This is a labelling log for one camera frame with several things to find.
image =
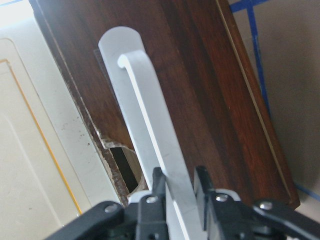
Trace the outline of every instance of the metal screw head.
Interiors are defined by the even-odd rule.
[[[259,207],[264,210],[270,210],[272,209],[273,206],[272,206],[272,202],[263,201],[260,203]]]
[[[217,200],[218,202],[225,202],[228,200],[228,195],[227,194],[218,194],[216,197],[215,197],[215,200]]]
[[[148,204],[153,204],[156,201],[158,201],[158,197],[157,196],[150,196],[145,200]]]
[[[104,211],[108,214],[108,213],[114,212],[117,208],[118,206],[116,204],[113,204],[113,205],[106,206]]]

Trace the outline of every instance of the wood grain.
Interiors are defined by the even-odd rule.
[[[120,196],[123,179],[96,130],[133,145],[93,51],[105,31],[128,26],[154,65],[190,176],[204,165],[217,188],[237,191],[246,204],[268,197],[299,205],[227,1],[30,2]]]

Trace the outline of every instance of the white plastic rod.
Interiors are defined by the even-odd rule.
[[[129,27],[114,27],[102,36],[98,46],[143,175],[151,190],[153,169],[159,167],[159,162],[128,73],[117,63],[121,54],[145,51],[140,34]]]
[[[160,165],[166,175],[168,200],[172,199],[179,223],[169,225],[169,231],[181,227],[183,236],[174,238],[178,240],[207,239],[158,77],[139,33],[115,27],[98,46],[149,187],[154,167]]]
[[[195,194],[155,69],[142,50],[122,54],[118,65],[128,72],[184,238],[205,239],[201,238],[204,233]]]

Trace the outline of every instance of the wood edge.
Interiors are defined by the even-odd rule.
[[[283,184],[287,190],[290,201],[287,202],[290,207],[297,208],[300,205],[297,189],[292,180],[292,175],[286,160],[286,157],[282,151],[281,145],[278,141],[276,131],[272,125],[269,113],[267,111],[265,102],[262,98],[260,87],[256,80],[255,73],[251,66],[246,48],[243,44],[240,32],[238,30],[234,16],[230,10],[230,6],[227,0],[216,0],[216,3],[220,9],[222,21],[225,23],[226,30],[228,31],[229,39],[233,45],[233,50],[238,58],[239,64],[242,67],[244,78],[247,79],[249,84],[249,91],[252,92],[252,101],[256,102],[257,114],[261,116],[261,126],[265,126],[266,138],[269,142],[270,150],[275,153],[275,161],[278,163],[279,173],[282,175]]]
[[[52,30],[48,24],[48,21],[46,20],[43,10],[39,4],[38,0],[29,0],[29,3],[33,9],[34,17],[36,19],[36,22],[41,29],[41,32],[43,33],[43,37],[49,46],[50,52],[53,56],[54,61],[56,62],[59,71],[63,77],[63,80],[68,88],[68,91],[75,103],[75,106],[85,123],[85,127],[87,128],[89,135],[94,143],[94,146],[97,150],[98,155],[100,156],[100,159],[102,161],[103,167],[111,180],[111,183],[115,189],[115,192],[120,200],[120,202],[123,205],[128,204],[128,198],[129,190],[125,184],[125,181],[118,169],[118,166],[116,164],[116,161],[109,149],[104,149],[102,146],[102,143],[99,139],[99,136],[97,134],[97,131],[95,129],[94,123],[92,122],[91,116],[81,100],[79,91],[77,89],[76,83],[73,80],[73,77],[68,69],[67,63],[64,60],[64,57],[62,56],[62,53],[59,49],[58,43],[55,40],[55,37],[53,36]]]

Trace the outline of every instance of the blue tape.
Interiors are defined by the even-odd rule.
[[[269,99],[267,94],[267,88],[265,83],[265,75],[264,75],[264,68],[262,65],[261,60],[261,54],[260,54],[260,48],[259,48],[259,41],[258,41],[258,28],[256,23],[256,17],[255,17],[255,11],[254,11],[254,5],[264,3],[268,0],[241,0],[238,2],[235,2],[230,5],[231,11],[233,13],[246,9],[248,14],[248,20],[252,35],[252,44],[253,44],[253,51],[254,51],[254,57],[255,57],[255,65],[258,72],[258,78],[260,82],[260,90],[261,95],[264,100],[266,109],[270,113],[270,106],[269,106]]]
[[[244,2],[242,0],[230,5],[230,9],[231,9],[232,13],[244,10],[246,8],[247,8],[247,6],[244,4]]]
[[[6,2],[4,4],[0,4],[0,8],[1,7],[4,7],[4,6],[7,6],[7,5],[11,5],[11,4],[15,4],[15,3],[18,3],[18,2],[21,2],[22,0],[13,0],[13,1],[9,1],[9,2]]]
[[[261,54],[260,54],[260,48],[259,48],[258,28],[257,28],[257,23],[256,23],[254,6],[253,6],[251,0],[242,0],[242,2],[244,2],[247,6],[246,11],[248,14],[249,25],[250,25],[250,30],[251,30],[251,34],[252,34],[252,43],[253,43],[253,51],[254,51],[254,56],[255,56],[255,65],[256,65],[256,69],[258,71],[261,95],[262,95],[262,98],[263,98],[264,103],[266,105],[266,108],[268,110],[268,113],[270,115],[270,106],[269,106],[268,94],[267,94],[266,83],[265,83],[264,68],[262,66],[262,60],[261,60]]]
[[[252,6],[256,6],[256,5],[259,5],[259,4],[263,4],[269,0],[250,0],[251,1],[251,4]],[[245,1],[243,0],[240,0],[240,1],[237,1],[233,4],[230,5],[230,9],[231,9],[231,12],[232,13],[236,13],[236,12],[239,12],[241,10],[244,10],[247,8],[248,5],[245,4]]]
[[[295,185],[295,187],[296,187],[298,190],[300,190],[301,192],[309,195],[310,197],[312,197],[312,198],[314,198],[315,200],[317,200],[317,201],[320,202],[320,195],[316,194],[315,192],[309,190],[308,188],[306,188],[306,187],[304,187],[304,186],[302,186],[302,185],[300,185],[300,184],[295,183],[294,185]]]

